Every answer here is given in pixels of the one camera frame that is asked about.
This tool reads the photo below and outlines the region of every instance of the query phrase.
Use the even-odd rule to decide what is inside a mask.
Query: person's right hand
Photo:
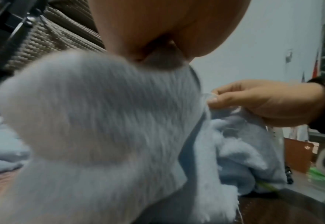
[[[210,108],[242,106],[274,127],[309,124],[325,109],[325,88],[317,83],[241,80],[213,93],[218,97],[208,102]]]

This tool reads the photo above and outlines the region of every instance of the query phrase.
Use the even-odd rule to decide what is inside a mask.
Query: fingernail
[[[207,100],[207,103],[216,103],[216,102],[218,102],[218,99],[217,98],[213,98],[213,99]]]

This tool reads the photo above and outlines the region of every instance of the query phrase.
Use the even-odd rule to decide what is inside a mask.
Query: hand
[[[317,83],[241,80],[212,92],[218,97],[208,102],[210,108],[242,106],[274,127],[309,124],[325,109],[325,87]]]

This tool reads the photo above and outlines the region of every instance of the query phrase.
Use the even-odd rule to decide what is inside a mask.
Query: white wall
[[[203,91],[239,79],[311,78],[321,42],[323,0],[252,0],[231,36],[192,66]],[[286,65],[285,55],[293,50]]]

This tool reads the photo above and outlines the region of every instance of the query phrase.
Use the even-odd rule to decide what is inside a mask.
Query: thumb
[[[247,106],[252,101],[250,91],[227,92],[208,100],[210,108],[222,109],[227,107]]]

